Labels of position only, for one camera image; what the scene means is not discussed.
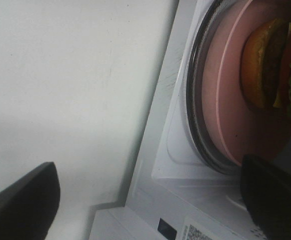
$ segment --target pink plate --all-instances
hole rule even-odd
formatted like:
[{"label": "pink plate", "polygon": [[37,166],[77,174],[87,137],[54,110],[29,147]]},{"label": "pink plate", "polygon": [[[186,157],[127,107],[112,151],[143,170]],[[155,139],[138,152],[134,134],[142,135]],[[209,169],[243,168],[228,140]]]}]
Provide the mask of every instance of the pink plate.
[{"label": "pink plate", "polygon": [[245,154],[272,160],[291,137],[291,123],[254,109],[240,84],[241,55],[251,32],[281,17],[291,21],[291,0],[241,0],[218,26],[202,79],[202,109],[208,133],[226,157],[240,165]]}]

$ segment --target tomato slice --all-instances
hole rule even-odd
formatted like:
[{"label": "tomato slice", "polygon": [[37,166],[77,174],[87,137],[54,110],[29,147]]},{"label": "tomato slice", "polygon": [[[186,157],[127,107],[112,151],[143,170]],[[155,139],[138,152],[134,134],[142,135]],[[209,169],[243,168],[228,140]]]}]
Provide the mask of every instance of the tomato slice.
[{"label": "tomato slice", "polygon": [[286,106],[290,103],[289,100],[289,79],[291,76],[291,34],[287,39],[280,65],[279,73],[279,86],[278,92],[281,100],[281,104],[286,109]]}]

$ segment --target microwave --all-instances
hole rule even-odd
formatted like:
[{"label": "microwave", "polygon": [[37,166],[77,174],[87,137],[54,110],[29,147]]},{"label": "microwave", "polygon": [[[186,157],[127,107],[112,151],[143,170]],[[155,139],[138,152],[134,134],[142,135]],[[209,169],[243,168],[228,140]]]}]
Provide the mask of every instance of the microwave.
[{"label": "microwave", "polygon": [[[267,239],[243,201],[241,168],[192,112],[191,81],[200,82],[214,34],[244,2],[179,1],[125,206],[97,211],[90,240]],[[291,174],[291,138],[273,164]]]}]

